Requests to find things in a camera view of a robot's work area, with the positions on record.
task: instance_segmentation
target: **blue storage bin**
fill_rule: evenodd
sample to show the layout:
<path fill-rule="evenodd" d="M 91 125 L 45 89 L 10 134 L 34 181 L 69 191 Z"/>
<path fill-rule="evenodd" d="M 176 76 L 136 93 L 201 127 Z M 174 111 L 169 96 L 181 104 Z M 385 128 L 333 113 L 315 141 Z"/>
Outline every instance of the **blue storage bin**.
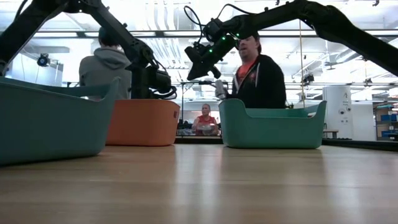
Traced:
<path fill-rule="evenodd" d="M 286 110 L 246 109 L 241 100 L 230 99 L 219 108 L 223 142 L 229 147 L 315 149 L 322 144 L 325 101 Z"/>
<path fill-rule="evenodd" d="M 380 116 L 380 120 L 381 121 L 397 121 L 397 115 L 396 114 L 392 114 L 392 115 L 381 115 Z"/>
<path fill-rule="evenodd" d="M 97 155 L 118 85 L 62 88 L 0 77 L 0 166 Z M 104 98 L 80 98 L 93 95 Z"/>
<path fill-rule="evenodd" d="M 394 130 L 390 130 L 390 131 L 381 131 L 381 137 L 388 138 L 388 137 L 389 137 L 389 134 L 391 134 L 391 133 L 395 133 L 395 131 L 394 131 Z"/>

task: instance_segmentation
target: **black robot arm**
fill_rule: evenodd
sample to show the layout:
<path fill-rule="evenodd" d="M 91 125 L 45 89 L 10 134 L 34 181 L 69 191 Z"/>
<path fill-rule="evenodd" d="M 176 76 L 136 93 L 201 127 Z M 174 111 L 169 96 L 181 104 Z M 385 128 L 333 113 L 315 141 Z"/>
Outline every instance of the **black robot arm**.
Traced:
<path fill-rule="evenodd" d="M 132 72 L 133 98 L 158 98 L 149 88 L 165 94 L 170 90 L 171 79 L 167 72 L 158 71 L 159 63 L 153 51 L 129 31 L 108 11 L 101 0 L 33 0 L 20 16 L 0 35 L 0 75 L 14 57 L 49 19 L 61 12 L 90 14 L 121 45 L 131 61 L 127 68 Z"/>
<path fill-rule="evenodd" d="M 235 46 L 234 39 L 245 39 L 258 30 L 300 19 L 311 27 L 322 39 L 341 43 L 364 58 L 371 60 L 388 72 L 398 76 L 398 49 L 355 27 L 349 19 L 334 6 L 323 6 L 317 2 L 295 0 L 259 14 L 235 16 L 221 22 L 212 19 L 203 34 L 213 46 L 196 43 L 185 52 L 193 62 L 188 80 L 203 77 L 212 71 L 216 78 L 217 63 Z"/>

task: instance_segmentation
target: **woman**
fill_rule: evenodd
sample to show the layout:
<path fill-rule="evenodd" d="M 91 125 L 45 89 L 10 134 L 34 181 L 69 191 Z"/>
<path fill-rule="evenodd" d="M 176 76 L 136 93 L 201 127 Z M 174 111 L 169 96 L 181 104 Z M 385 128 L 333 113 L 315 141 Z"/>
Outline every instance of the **woman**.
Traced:
<path fill-rule="evenodd" d="M 197 136 L 218 135 L 217 121 L 210 116 L 210 105 L 204 104 L 201 107 L 201 116 L 197 117 L 192 125 L 192 130 Z"/>

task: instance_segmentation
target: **wooden table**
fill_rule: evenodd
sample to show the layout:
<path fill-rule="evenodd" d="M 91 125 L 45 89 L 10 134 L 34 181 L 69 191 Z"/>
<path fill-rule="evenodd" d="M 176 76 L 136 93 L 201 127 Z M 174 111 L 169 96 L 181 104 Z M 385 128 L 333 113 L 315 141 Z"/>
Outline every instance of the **wooden table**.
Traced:
<path fill-rule="evenodd" d="M 0 169 L 1 224 L 397 223 L 398 154 L 107 147 Z"/>

